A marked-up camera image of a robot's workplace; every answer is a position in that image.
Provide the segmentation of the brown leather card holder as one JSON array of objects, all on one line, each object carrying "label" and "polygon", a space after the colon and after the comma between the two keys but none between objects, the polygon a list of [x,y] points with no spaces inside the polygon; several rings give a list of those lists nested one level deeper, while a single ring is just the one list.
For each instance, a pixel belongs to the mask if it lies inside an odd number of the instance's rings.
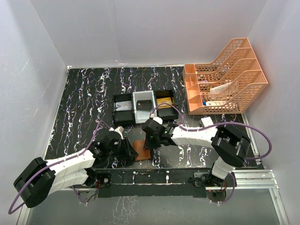
[{"label": "brown leather card holder", "polygon": [[144,161],[151,158],[150,149],[145,147],[145,140],[136,140],[133,142],[133,148],[138,154],[135,161]]}]

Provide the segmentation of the black bin with gold card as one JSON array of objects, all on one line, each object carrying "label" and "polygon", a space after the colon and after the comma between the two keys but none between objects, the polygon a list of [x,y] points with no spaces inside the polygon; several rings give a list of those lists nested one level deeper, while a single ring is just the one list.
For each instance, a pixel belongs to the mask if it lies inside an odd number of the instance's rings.
[{"label": "black bin with gold card", "polygon": [[160,105],[156,110],[157,115],[164,121],[176,120],[179,117],[174,91],[172,89],[154,91],[156,105]]}]

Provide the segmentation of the white plastic bin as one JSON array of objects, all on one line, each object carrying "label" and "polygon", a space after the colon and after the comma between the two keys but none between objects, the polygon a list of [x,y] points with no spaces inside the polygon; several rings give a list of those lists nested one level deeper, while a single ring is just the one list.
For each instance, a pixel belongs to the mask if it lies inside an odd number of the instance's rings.
[{"label": "white plastic bin", "polygon": [[133,92],[133,106],[135,123],[144,123],[156,107],[154,92],[152,90]]}]

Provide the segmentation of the black plastic bin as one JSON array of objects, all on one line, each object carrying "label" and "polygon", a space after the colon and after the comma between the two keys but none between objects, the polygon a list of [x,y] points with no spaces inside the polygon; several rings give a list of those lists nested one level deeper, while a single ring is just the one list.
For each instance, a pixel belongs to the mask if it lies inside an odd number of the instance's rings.
[{"label": "black plastic bin", "polygon": [[133,96],[131,93],[113,96],[114,126],[131,126],[135,124]]}]

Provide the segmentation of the white phone box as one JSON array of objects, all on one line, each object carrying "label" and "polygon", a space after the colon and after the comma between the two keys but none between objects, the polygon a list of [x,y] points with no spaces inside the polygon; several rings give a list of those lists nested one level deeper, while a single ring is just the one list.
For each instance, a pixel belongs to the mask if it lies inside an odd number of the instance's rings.
[{"label": "white phone box", "polygon": [[203,128],[212,127],[214,125],[211,117],[201,118],[200,124]]}]

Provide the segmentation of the orange mesh file organizer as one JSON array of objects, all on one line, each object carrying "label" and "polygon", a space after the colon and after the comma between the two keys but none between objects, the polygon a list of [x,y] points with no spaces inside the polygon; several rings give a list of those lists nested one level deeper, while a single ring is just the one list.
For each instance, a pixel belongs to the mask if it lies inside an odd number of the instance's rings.
[{"label": "orange mesh file organizer", "polygon": [[[185,64],[183,80],[190,115],[244,113],[268,81],[248,38],[234,38],[210,63]],[[210,94],[210,88],[232,82],[224,91]],[[225,105],[204,106],[207,101]]]}]

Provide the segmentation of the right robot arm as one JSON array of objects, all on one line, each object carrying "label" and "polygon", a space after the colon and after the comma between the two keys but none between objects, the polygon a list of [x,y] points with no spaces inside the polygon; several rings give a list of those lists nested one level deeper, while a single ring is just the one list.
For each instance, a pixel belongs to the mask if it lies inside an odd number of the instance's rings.
[{"label": "right robot arm", "polygon": [[184,127],[182,124],[162,125],[160,118],[149,118],[143,125],[145,146],[156,149],[164,146],[197,145],[213,148],[218,154],[210,172],[194,178],[199,186],[221,186],[228,174],[244,166],[251,141],[233,124],[220,123],[207,127]]}]

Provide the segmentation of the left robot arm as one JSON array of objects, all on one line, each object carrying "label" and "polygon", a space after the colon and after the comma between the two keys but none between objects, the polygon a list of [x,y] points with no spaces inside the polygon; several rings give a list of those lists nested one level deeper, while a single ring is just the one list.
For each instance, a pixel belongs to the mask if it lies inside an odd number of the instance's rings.
[{"label": "left robot arm", "polygon": [[89,147],[69,156],[48,160],[35,158],[14,181],[14,187],[25,205],[33,208],[61,189],[74,185],[95,186],[98,181],[94,168],[107,163],[109,157],[131,162],[137,156],[126,137],[110,131],[103,140],[93,141]]}]

